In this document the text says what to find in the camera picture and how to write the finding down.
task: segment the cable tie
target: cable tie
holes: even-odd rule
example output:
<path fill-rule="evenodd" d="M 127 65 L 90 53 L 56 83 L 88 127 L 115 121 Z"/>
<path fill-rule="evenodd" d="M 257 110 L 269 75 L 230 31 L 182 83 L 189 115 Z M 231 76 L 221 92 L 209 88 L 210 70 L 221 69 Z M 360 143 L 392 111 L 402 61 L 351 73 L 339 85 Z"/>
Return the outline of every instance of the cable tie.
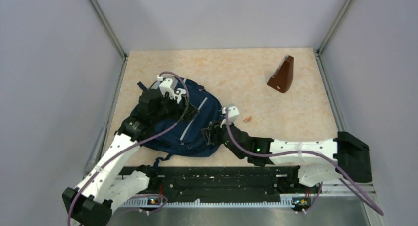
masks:
<path fill-rule="evenodd" d="M 96 165 L 96 166 L 94 167 L 94 170 L 95 170 L 96 172 L 103 173 L 103 174 L 105 174 L 106 176 L 109 176 L 109 174 L 110 174 L 110 172 L 109 172 L 109 171 L 105 170 L 104 168 L 102 168 L 102 167 L 100 167 L 100 166 L 98 166 L 98 165 Z"/>
<path fill-rule="evenodd" d="M 298 157 L 302 160 L 302 162 L 306 162 L 306 160 L 302 157 L 302 142 L 299 142 L 296 145 L 296 150 L 298 151 Z"/>

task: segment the reflective stripe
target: reflective stripe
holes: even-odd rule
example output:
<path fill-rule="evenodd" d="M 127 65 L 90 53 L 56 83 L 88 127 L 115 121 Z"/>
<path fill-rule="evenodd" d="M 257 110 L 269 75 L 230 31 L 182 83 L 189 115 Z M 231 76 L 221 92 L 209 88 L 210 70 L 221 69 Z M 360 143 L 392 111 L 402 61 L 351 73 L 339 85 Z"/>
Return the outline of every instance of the reflective stripe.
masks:
<path fill-rule="evenodd" d="M 206 101 L 206 99 L 208 99 L 207 97 L 205 97 L 205 99 L 203 99 L 203 101 L 200 103 L 200 105 L 199 105 L 199 107 L 197 108 L 197 110 L 200 110 L 200 108 L 203 106 L 203 104 L 205 103 L 205 101 Z M 184 131 L 183 131 L 183 134 L 181 135 L 181 137 L 180 137 L 180 140 L 182 141 L 183 140 L 183 138 L 184 138 L 184 136 L 186 135 L 186 133 L 187 133 L 187 130 L 189 129 L 189 127 L 192 125 L 192 123 L 193 123 L 193 121 L 194 121 L 195 119 L 193 119 L 191 122 L 189 122 L 189 124 L 187 125 L 187 127 L 186 127 L 186 129 L 184 129 Z"/>

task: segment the white bracket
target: white bracket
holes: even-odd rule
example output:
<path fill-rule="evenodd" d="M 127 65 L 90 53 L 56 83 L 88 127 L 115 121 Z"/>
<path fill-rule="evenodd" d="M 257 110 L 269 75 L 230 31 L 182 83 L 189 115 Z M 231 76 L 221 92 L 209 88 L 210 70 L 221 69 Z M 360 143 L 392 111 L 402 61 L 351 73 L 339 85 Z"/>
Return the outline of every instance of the white bracket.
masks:
<path fill-rule="evenodd" d="M 228 120 L 229 123 L 232 124 L 234 123 L 238 116 L 240 115 L 240 111 L 238 111 L 238 108 L 234 106 L 234 104 L 227 104 L 225 106 L 222 107 L 222 114 L 225 115 L 226 114 L 226 109 L 228 109 Z M 222 120 L 221 122 L 221 127 L 226 124 L 226 120 Z"/>
<path fill-rule="evenodd" d="M 298 171 L 299 183 L 312 187 L 317 183 L 343 178 L 335 171 L 335 167 L 328 164 L 301 165 Z"/>
<path fill-rule="evenodd" d="M 281 141 L 281 140 L 274 140 L 270 144 L 270 152 L 272 153 L 283 153 L 288 151 L 300 151 L 299 153 L 292 153 L 292 154 L 285 154 L 281 156 L 270 157 L 270 160 L 274 164 L 282 164 L 282 163 L 319 163 L 319 164 L 330 164 L 325 159 L 312 155 L 302 153 L 302 151 L 313 151 L 317 153 L 321 153 L 326 157 L 333 159 L 333 155 L 337 153 L 337 142 L 333 141 L 332 139 L 324 140 L 324 141 L 305 141 L 305 142 L 291 142 L 291 141 Z"/>
<path fill-rule="evenodd" d="M 162 77 L 161 75 L 157 75 L 157 81 L 159 81 L 160 83 L 163 82 L 164 77 Z"/>
<path fill-rule="evenodd" d="M 141 171 L 134 171 L 128 177 L 117 181 L 107 192 L 107 199 L 111 199 L 112 211 L 123 205 L 127 200 L 148 188 L 149 177 Z"/>
<path fill-rule="evenodd" d="M 167 77 L 161 81 L 159 87 L 163 96 L 168 93 L 170 99 L 176 100 L 177 103 L 180 103 L 182 96 L 186 94 L 186 90 L 182 88 L 176 89 L 175 87 L 177 84 L 178 80 L 175 77 Z"/>

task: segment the small red object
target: small red object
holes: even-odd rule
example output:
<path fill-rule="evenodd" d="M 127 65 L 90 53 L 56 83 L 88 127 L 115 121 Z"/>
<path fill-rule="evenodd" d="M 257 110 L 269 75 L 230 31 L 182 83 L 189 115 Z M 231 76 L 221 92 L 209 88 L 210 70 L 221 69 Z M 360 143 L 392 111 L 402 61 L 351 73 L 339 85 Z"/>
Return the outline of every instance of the small red object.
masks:
<path fill-rule="evenodd" d="M 247 119 L 243 120 L 243 122 L 245 122 L 245 123 L 249 123 L 249 122 L 251 122 L 251 121 L 252 121 L 252 117 L 249 117 L 249 118 L 247 118 Z"/>

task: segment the blue backpack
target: blue backpack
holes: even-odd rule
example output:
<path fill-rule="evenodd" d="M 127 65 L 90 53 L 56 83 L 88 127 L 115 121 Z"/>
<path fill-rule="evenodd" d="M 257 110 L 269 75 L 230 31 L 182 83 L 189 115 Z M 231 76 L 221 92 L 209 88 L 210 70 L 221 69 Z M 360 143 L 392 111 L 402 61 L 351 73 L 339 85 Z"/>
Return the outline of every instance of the blue backpack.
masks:
<path fill-rule="evenodd" d="M 208 145 L 201 130 L 209 127 L 211 121 L 221 121 L 220 101 L 207 92 L 205 88 L 196 82 L 182 78 L 190 93 L 190 103 L 195 106 L 199 113 L 192 121 L 181 121 L 175 128 L 166 134 L 144 143 L 143 145 L 157 151 L 168 153 L 165 158 L 157 158 L 154 167 L 158 163 L 170 159 L 174 154 L 189 157 L 208 157 L 215 153 L 219 146 Z M 156 81 L 150 89 L 159 89 L 160 82 Z M 142 90 L 147 88 L 141 83 L 138 86 Z M 179 82 L 176 88 L 182 88 Z M 154 134 L 158 134 L 176 123 L 177 120 L 167 119 L 155 126 Z"/>

